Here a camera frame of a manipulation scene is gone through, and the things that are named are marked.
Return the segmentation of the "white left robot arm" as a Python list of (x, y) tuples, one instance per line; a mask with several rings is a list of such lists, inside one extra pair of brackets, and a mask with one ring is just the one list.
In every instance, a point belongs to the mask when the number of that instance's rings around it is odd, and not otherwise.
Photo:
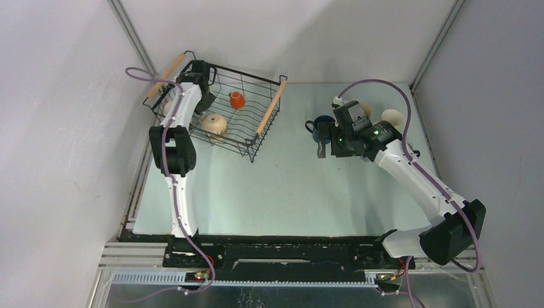
[(164, 175), (171, 202), (173, 242), (184, 244), (178, 259), (187, 267), (195, 267), (203, 258), (203, 250), (193, 237), (198, 234), (190, 184), (197, 163), (196, 148), (191, 139), (194, 114), (201, 115), (215, 100), (210, 92), (210, 64), (193, 60), (174, 80), (152, 75), (156, 83), (166, 83), (174, 90), (174, 101), (160, 124), (149, 129), (149, 141), (156, 167)]

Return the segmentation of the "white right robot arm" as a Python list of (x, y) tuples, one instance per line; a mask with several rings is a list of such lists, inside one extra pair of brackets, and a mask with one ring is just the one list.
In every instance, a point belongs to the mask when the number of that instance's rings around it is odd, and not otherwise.
[(333, 106), (335, 118), (314, 124), (318, 157), (331, 147), (335, 157), (362, 157), (389, 173), (415, 200), (430, 225), (392, 230), (378, 241), (373, 260), (390, 268), (399, 257), (428, 257), (446, 265), (477, 242), (486, 208), (468, 201), (447, 187), (418, 162), (395, 123), (372, 123), (358, 101)]

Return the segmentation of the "dark blue mug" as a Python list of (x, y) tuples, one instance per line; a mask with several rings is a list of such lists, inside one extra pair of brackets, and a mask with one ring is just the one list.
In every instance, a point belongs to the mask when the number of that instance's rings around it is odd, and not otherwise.
[(319, 115), (314, 120), (305, 122), (305, 129), (312, 134), (315, 142), (319, 142), (318, 125), (321, 123), (335, 123), (335, 119), (330, 115)]

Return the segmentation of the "floral painted ceramic mug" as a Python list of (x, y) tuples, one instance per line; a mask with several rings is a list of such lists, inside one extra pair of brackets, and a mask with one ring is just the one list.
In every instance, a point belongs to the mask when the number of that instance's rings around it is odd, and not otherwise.
[(366, 103), (366, 102), (362, 102), (361, 107), (363, 109), (365, 116), (371, 119), (373, 117), (373, 107), (369, 103)]

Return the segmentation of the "pale yellow mug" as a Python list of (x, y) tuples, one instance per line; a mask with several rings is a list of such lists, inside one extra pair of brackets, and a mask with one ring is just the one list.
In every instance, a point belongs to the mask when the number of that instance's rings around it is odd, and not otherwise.
[(384, 110), (381, 115), (381, 120), (389, 122), (397, 130), (401, 129), (405, 123), (403, 114), (396, 109)]

